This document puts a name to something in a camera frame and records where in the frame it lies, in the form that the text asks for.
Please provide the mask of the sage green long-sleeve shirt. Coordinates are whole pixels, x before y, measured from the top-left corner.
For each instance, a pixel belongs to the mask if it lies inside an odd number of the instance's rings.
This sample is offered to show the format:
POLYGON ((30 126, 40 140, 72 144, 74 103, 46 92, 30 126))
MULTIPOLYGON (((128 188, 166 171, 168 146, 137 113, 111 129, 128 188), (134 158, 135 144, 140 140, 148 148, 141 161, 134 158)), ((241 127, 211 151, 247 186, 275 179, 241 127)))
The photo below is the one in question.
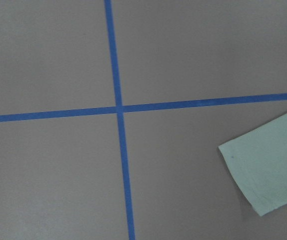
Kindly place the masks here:
POLYGON ((218 149, 259 216, 287 204, 287 113, 218 149))

